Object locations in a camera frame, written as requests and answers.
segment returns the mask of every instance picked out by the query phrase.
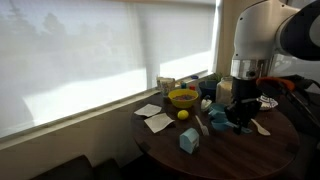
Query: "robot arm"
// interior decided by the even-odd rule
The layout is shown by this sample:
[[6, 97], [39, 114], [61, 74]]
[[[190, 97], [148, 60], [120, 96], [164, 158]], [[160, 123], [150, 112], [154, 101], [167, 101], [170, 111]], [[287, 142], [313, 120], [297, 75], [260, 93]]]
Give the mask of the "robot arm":
[[265, 0], [241, 13], [232, 58], [233, 103], [226, 107], [229, 121], [247, 127], [258, 113], [262, 92], [256, 80], [268, 76], [274, 54], [320, 60], [320, 0], [299, 10], [278, 0]]

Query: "round wooden table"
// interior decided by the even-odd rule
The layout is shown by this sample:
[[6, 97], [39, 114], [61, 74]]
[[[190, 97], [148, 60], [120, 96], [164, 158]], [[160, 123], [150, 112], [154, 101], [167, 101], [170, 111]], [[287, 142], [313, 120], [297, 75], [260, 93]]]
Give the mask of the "round wooden table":
[[[160, 94], [140, 101], [136, 110], [153, 104], [162, 107], [175, 120], [164, 130], [153, 133], [144, 122], [145, 116], [132, 115], [132, 133], [140, 149], [168, 170], [195, 179], [265, 179], [271, 178], [290, 164], [299, 149], [299, 137], [291, 122], [279, 111], [259, 112], [255, 118], [271, 136], [258, 134], [250, 122], [250, 134], [237, 135], [232, 128], [219, 132], [211, 126], [208, 112], [200, 111], [200, 100], [188, 109], [187, 120], [178, 120], [179, 109]], [[195, 115], [209, 129], [203, 136]], [[200, 135], [199, 148], [188, 154], [179, 146], [179, 136], [189, 128]]]

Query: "paper napkin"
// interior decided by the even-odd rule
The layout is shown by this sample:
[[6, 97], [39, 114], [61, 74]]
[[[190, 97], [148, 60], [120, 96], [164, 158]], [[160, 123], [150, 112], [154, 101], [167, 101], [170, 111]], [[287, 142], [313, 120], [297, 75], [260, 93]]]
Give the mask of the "paper napkin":
[[138, 109], [136, 112], [134, 112], [137, 115], [144, 115], [147, 117], [153, 116], [161, 111], [161, 107], [155, 106], [152, 104], [147, 104], [141, 109]]
[[153, 133], [161, 131], [173, 121], [166, 113], [157, 114], [144, 120]]

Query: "blue box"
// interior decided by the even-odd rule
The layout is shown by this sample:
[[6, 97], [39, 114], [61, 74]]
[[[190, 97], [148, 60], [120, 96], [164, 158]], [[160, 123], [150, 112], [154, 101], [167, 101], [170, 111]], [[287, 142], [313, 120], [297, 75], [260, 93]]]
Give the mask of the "blue box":
[[192, 154], [199, 147], [199, 134], [193, 129], [189, 128], [180, 135], [180, 148], [187, 153]]

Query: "window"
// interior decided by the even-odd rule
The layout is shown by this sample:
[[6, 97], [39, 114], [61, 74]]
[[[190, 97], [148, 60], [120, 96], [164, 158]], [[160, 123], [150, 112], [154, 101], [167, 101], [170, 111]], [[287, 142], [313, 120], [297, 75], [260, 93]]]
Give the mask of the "window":
[[1, 1], [0, 137], [212, 69], [219, 6], [186, 2]]

